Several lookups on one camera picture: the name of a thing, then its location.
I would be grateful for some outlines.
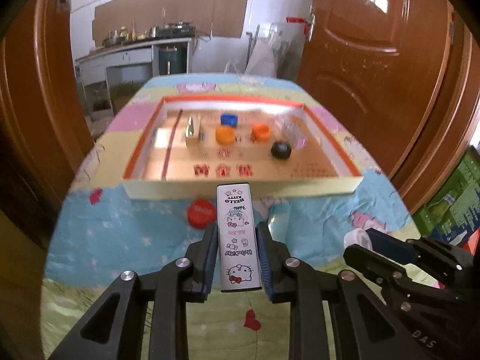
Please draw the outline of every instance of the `white rectangular box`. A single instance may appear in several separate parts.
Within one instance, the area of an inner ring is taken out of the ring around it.
[[[217,186],[217,221],[221,290],[262,288],[248,184]]]

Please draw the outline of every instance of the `brown cardboard on wall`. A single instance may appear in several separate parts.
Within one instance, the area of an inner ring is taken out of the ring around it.
[[[133,18],[137,35],[153,26],[162,26],[164,0],[135,0]]]
[[[95,46],[99,47],[109,31],[120,32],[124,26],[131,31],[134,22],[135,0],[113,0],[95,7],[95,19],[92,21],[92,36]]]
[[[247,0],[215,0],[213,36],[241,38]]]
[[[189,22],[198,35],[210,35],[215,0],[165,0],[165,23]]]

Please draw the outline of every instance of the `door handle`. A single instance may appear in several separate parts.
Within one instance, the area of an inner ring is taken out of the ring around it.
[[[309,30],[308,30],[307,42],[311,42],[311,37],[312,37],[313,34],[314,34],[315,14],[314,14],[314,13],[311,13],[311,14],[310,14],[310,18],[311,18],[311,23],[310,23],[310,28],[309,28]]]

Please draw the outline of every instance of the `tablecloth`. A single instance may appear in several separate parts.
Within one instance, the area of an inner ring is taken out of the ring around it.
[[[419,236],[399,195],[368,152],[296,84],[231,74],[156,77],[136,93],[98,139],[64,200],[42,287],[45,356],[121,272],[130,269],[141,275],[159,270],[201,239],[203,233],[186,220],[190,200],[133,201],[121,183],[126,163],[157,103],[165,95],[186,92],[258,95],[306,103],[361,169],[364,179],[352,194],[270,197],[253,202],[255,222],[269,221],[274,237],[285,242],[291,255],[336,273],[345,268],[344,236],[355,228],[373,227],[400,239]],[[190,358],[287,359],[288,305],[270,304],[262,291],[220,293],[218,268],[219,264],[208,301],[187,307]],[[411,274],[417,281],[433,283],[419,270],[411,270]],[[245,323],[249,310],[254,311],[260,329]],[[149,336],[150,318],[151,308],[145,337]]]

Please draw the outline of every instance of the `pink tablecloth patch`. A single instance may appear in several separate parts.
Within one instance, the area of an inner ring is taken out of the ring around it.
[[[138,103],[125,106],[106,132],[143,130],[156,106],[157,103]]]
[[[312,107],[311,110],[323,122],[325,127],[327,127],[328,131],[331,133],[335,134],[336,132],[345,132],[347,130],[330,112],[328,112],[321,105]]]

